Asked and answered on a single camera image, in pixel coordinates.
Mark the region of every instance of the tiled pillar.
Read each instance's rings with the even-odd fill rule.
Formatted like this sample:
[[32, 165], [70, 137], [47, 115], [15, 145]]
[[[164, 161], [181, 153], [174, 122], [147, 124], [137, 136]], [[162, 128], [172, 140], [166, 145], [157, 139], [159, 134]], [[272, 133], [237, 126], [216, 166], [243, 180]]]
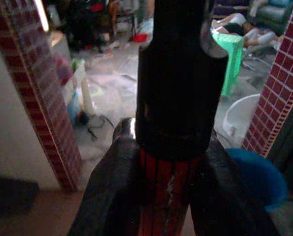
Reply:
[[47, 38], [33, 0], [0, 0], [0, 51], [61, 187], [75, 191], [81, 158]]
[[267, 157], [293, 107], [293, 13], [242, 148]]

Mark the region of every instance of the white wall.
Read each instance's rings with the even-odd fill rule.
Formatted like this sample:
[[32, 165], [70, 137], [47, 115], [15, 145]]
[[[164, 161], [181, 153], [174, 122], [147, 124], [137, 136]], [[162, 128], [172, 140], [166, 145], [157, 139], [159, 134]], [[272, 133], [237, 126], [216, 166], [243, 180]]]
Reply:
[[0, 176], [60, 188], [0, 55]]

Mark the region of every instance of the red bowl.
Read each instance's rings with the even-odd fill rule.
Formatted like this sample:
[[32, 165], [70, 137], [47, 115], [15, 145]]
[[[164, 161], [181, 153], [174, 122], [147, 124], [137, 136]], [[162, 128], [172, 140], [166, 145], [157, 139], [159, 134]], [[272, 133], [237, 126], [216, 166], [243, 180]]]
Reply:
[[142, 43], [142, 42], [145, 42], [146, 40], [147, 40], [147, 34], [146, 33], [137, 33], [133, 37], [133, 41], [137, 42], [137, 43]]

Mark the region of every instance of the blue plastic bucket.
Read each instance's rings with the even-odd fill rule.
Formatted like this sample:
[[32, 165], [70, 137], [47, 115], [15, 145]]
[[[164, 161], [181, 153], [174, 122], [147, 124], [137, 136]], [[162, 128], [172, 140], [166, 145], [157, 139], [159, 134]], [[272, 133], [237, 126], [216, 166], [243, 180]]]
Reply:
[[289, 197], [284, 176], [269, 160], [238, 148], [227, 152], [240, 167], [243, 183], [267, 212], [277, 210]]

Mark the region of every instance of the green plastic stool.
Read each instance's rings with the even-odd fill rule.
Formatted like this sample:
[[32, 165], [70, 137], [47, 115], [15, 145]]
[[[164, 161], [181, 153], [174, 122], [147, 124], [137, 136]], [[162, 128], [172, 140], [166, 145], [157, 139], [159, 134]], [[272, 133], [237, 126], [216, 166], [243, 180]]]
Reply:
[[221, 95], [230, 94], [233, 84], [237, 81], [240, 72], [240, 61], [244, 46], [244, 38], [241, 36], [214, 32], [214, 40], [227, 51], [228, 63], [226, 68], [224, 85]]

